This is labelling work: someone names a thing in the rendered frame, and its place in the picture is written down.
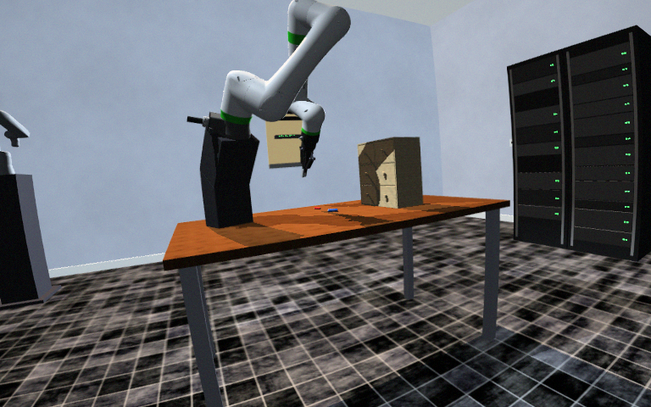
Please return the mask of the wooden drawer front with knob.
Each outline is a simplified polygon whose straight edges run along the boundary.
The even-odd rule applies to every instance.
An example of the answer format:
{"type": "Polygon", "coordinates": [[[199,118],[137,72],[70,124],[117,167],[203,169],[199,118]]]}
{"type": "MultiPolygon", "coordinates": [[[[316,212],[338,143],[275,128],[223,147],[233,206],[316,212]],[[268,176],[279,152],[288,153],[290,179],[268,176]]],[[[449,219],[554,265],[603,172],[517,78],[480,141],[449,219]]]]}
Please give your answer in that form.
{"type": "Polygon", "coordinates": [[[360,166],[360,182],[361,184],[376,184],[376,165],[361,165],[360,166]]]}
{"type": "Polygon", "coordinates": [[[361,187],[361,197],[362,197],[362,204],[377,205],[376,185],[363,185],[361,187]]]}

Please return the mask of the small wooden chest of drawers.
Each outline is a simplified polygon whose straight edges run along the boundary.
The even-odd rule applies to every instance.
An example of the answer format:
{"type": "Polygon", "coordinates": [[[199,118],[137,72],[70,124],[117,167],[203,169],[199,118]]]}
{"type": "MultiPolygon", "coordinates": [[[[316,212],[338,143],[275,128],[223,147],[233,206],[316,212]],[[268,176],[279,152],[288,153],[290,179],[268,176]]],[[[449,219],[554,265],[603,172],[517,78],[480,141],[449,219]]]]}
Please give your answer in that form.
{"type": "MultiPolygon", "coordinates": [[[[367,163],[367,164],[376,165],[379,163],[388,164],[389,162],[394,162],[396,184],[377,184],[377,175],[376,175],[376,184],[361,184],[360,182],[360,194],[361,194],[361,187],[363,185],[376,185],[376,191],[377,191],[377,205],[362,203],[362,197],[361,197],[361,204],[395,208],[395,209],[423,204],[420,138],[419,137],[389,137],[381,140],[357,144],[358,156],[359,156],[360,145],[374,143],[375,163],[367,163]],[[390,139],[393,140],[394,160],[385,161],[385,162],[376,162],[376,151],[375,151],[376,142],[381,142],[381,140],[386,141],[390,139]],[[378,186],[382,186],[382,185],[396,186],[397,207],[382,206],[378,204],[377,188],[378,186]]],[[[359,168],[361,165],[367,165],[367,164],[359,163],[359,168]]]]}

